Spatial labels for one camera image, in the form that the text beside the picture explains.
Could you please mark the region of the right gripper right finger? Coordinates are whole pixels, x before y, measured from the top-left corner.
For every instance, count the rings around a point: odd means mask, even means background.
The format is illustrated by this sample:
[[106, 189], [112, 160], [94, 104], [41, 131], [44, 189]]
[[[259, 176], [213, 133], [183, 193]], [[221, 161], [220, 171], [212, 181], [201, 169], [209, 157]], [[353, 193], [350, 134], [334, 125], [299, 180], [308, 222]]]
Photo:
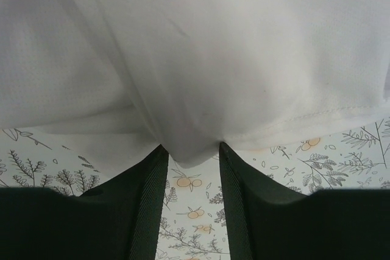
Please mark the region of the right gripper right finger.
[[232, 259], [388, 259], [389, 191], [303, 195], [219, 146]]

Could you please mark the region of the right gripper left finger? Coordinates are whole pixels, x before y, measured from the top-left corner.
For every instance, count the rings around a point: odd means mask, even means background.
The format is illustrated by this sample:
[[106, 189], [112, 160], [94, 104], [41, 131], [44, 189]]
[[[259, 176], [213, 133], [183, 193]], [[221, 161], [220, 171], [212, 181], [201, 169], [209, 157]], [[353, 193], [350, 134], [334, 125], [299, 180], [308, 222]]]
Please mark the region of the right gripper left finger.
[[1, 189], [1, 258], [154, 259], [168, 160], [157, 147], [78, 197]]

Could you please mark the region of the white t shirt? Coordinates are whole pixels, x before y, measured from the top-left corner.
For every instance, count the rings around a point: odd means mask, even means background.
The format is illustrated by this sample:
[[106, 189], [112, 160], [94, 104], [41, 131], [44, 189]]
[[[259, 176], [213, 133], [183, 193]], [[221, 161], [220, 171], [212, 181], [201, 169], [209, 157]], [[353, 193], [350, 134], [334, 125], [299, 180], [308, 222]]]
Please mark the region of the white t shirt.
[[389, 0], [1, 0], [2, 128], [200, 162], [388, 111]]

